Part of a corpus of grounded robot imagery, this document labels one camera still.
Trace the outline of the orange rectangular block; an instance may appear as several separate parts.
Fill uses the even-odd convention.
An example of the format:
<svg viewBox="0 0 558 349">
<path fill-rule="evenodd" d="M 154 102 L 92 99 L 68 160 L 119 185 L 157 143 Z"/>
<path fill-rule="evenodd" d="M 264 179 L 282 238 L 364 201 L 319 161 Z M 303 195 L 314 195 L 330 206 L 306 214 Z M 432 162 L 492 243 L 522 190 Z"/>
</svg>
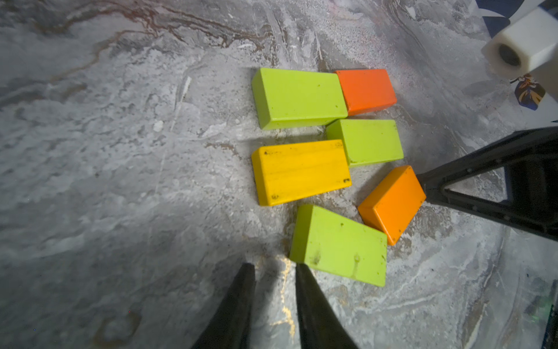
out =
<svg viewBox="0 0 558 349">
<path fill-rule="evenodd" d="M 394 246 L 426 200 L 411 166 L 394 168 L 357 210 L 363 222 L 387 235 Z"/>
</svg>

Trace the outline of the yellow block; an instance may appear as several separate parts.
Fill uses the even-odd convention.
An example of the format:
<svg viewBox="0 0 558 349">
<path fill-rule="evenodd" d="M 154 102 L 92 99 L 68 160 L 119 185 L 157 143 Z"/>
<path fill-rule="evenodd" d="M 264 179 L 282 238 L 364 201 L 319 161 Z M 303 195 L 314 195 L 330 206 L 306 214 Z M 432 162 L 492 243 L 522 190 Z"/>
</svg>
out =
<svg viewBox="0 0 558 349">
<path fill-rule="evenodd" d="M 251 155 L 258 201 L 276 206 L 352 185 L 344 143 L 263 146 Z"/>
</svg>

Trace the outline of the light green narrow block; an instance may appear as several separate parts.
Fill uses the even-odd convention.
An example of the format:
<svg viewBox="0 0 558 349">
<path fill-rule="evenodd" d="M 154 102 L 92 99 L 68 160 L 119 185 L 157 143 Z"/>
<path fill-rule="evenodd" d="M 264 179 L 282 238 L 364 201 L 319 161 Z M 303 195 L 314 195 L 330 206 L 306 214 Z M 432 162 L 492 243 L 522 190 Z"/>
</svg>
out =
<svg viewBox="0 0 558 349">
<path fill-rule="evenodd" d="M 341 140 L 349 168 L 368 166 L 404 157 L 394 120 L 340 119 L 325 129 L 329 140 Z"/>
</svg>

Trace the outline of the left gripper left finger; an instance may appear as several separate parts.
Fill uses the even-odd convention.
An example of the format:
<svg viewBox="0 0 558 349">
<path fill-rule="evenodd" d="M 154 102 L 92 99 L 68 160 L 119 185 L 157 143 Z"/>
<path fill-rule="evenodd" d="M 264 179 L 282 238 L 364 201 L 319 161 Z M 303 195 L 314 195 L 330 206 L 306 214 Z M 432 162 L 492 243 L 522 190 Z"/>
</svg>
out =
<svg viewBox="0 0 558 349">
<path fill-rule="evenodd" d="M 192 348 L 249 348 L 255 267 L 242 264 L 208 326 Z"/>
</svg>

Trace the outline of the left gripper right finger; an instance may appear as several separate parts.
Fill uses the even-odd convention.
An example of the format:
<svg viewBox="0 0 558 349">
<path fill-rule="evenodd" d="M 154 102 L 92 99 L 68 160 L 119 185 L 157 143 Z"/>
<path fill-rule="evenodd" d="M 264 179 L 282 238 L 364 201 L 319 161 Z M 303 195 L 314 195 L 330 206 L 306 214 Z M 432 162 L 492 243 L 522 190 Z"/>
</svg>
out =
<svg viewBox="0 0 558 349">
<path fill-rule="evenodd" d="M 357 348 L 305 264 L 296 265 L 296 305 L 301 348 Z"/>
</svg>

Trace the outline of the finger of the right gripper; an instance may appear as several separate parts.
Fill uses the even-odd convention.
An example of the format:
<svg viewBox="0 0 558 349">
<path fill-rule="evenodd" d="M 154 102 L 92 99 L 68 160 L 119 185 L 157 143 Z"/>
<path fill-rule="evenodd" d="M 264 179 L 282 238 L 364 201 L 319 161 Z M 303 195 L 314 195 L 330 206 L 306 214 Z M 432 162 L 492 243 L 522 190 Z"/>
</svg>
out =
<svg viewBox="0 0 558 349">
<path fill-rule="evenodd" d="M 557 128 L 513 132 L 418 176 L 427 201 L 557 240 Z"/>
</svg>

